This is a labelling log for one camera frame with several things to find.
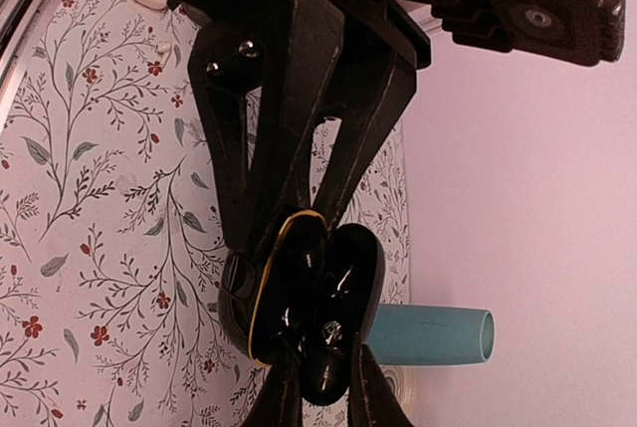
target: blue cylinder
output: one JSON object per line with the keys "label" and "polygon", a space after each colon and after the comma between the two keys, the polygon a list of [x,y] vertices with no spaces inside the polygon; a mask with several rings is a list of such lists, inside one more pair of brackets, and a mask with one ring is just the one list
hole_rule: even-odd
{"label": "blue cylinder", "polygon": [[494,343],[489,311],[403,305],[380,305],[367,339],[384,365],[486,362]]}

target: yellow edge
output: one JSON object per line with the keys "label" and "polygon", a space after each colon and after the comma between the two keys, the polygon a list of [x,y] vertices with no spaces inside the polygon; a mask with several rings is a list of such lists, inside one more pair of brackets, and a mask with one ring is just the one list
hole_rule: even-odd
{"label": "yellow edge", "polygon": [[281,230],[279,230],[279,235],[277,235],[277,241],[275,242],[275,247],[272,250],[272,253],[270,254],[270,257],[268,257],[268,262],[266,263],[266,269],[263,273],[263,276],[261,277],[261,285],[259,286],[259,293],[257,294],[257,302],[255,303],[255,308],[252,311],[252,320],[250,321],[250,334],[248,336],[248,355],[250,356],[250,358],[256,362],[257,364],[259,364],[262,367],[267,367],[268,364],[265,364],[263,362],[261,362],[259,359],[257,359],[257,357],[254,355],[253,351],[252,351],[252,337],[254,334],[254,330],[255,330],[255,321],[257,318],[257,310],[259,309],[259,304],[261,302],[261,296],[263,295],[263,289],[266,286],[266,283],[268,282],[268,279],[270,278],[270,271],[272,270],[272,264],[274,262],[275,256],[277,255],[277,253],[279,253],[279,250],[281,249],[281,245],[283,244],[283,241],[285,239],[285,236],[288,234],[288,231],[290,231],[290,226],[292,225],[292,222],[294,220],[296,220],[297,218],[300,218],[302,216],[311,216],[314,218],[320,218],[320,220],[322,221],[322,223],[327,226],[327,223],[325,222],[325,219],[323,218],[323,216],[314,211],[314,210],[303,210],[303,211],[299,211],[297,213],[295,213],[294,215],[290,216],[286,222],[283,224],[283,226],[281,227]]}

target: pink wall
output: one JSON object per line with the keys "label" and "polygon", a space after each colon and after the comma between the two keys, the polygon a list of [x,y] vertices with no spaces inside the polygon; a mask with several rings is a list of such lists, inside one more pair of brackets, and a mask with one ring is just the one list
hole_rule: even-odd
{"label": "pink wall", "polygon": [[637,4],[627,27],[594,69],[434,37],[404,118],[412,301],[491,309],[497,341],[419,370],[418,425],[637,425]]}

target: black object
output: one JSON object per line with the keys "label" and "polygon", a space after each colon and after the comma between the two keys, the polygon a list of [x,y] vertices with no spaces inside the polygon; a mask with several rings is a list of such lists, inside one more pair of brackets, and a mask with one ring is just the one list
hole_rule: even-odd
{"label": "black object", "polygon": [[[432,4],[466,45],[581,65],[621,52],[624,0],[414,1]],[[210,18],[188,72],[230,249],[220,320],[246,355],[273,365],[245,425],[279,409],[267,425],[298,427],[301,397],[329,405],[347,387],[349,425],[410,425],[364,345],[382,247],[366,228],[337,227],[413,97],[416,71],[431,64],[429,39],[395,0],[168,0],[179,4]],[[246,94],[256,88],[250,164]],[[329,118],[340,130],[312,201],[313,134]]]}

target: floral pattern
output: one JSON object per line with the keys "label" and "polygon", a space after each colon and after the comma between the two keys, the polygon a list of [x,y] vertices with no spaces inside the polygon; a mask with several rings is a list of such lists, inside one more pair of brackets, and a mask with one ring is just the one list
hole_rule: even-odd
{"label": "floral pattern", "polygon": [[[58,4],[0,138],[0,425],[238,425],[266,371],[217,316],[226,248],[186,72],[196,28],[130,0]],[[317,129],[313,193],[336,130]],[[406,301],[399,127],[345,218],[383,242],[383,300]],[[305,417],[344,425],[344,402]]]}

